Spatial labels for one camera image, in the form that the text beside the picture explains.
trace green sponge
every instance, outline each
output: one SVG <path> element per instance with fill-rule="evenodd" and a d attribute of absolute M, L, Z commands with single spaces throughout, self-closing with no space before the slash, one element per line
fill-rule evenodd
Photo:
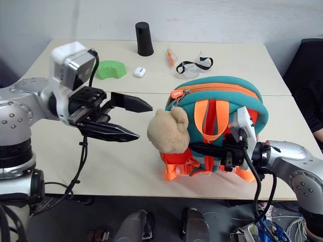
<path fill-rule="evenodd" d="M 96 76 L 103 80 L 109 77 L 121 78 L 126 73 L 125 64 L 114 60 L 104 60 L 100 62 Z"/>

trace teddy bear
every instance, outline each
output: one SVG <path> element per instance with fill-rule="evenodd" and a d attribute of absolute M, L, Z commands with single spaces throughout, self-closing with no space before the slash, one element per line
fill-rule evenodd
<path fill-rule="evenodd" d="M 148 125 L 147 136 L 161 153 L 184 153 L 190 142 L 187 127 L 188 117 L 183 108 L 158 109 Z"/>

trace black cup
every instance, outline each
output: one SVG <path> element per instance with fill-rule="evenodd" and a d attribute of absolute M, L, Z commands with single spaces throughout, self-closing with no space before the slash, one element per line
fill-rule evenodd
<path fill-rule="evenodd" d="M 136 23 L 138 54 L 141 56 L 150 56 L 153 54 L 153 48 L 150 37 L 149 24 L 146 22 Z"/>

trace backpack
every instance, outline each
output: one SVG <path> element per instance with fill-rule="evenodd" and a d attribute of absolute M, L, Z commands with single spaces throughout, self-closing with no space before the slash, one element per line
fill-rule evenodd
<path fill-rule="evenodd" d="M 222 147 L 224 137 L 231 133 L 229 121 L 243 106 L 253 121 L 256 135 L 268 121 L 268 111 L 257 88 L 237 77 L 214 76 L 186 82 L 171 92 L 166 110 L 170 111 L 173 106 L 182 107 L 187 113 L 190 144 L 203 142 Z M 218 157 L 199 154 L 190 148 L 182 154 L 160 155 L 166 164 L 166 180 L 224 170 Z M 236 166 L 232 172 L 247 181 L 254 180 L 246 168 Z"/>

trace red label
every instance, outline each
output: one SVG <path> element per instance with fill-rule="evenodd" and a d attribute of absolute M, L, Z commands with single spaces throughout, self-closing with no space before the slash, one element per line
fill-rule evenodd
<path fill-rule="evenodd" d="M 181 96 L 183 96 L 183 95 L 184 95 L 184 91 L 183 91 L 183 90 L 173 90 L 173 91 L 171 92 L 171 97 L 172 97 L 173 99 L 176 99 L 176 98 L 181 97 Z"/>

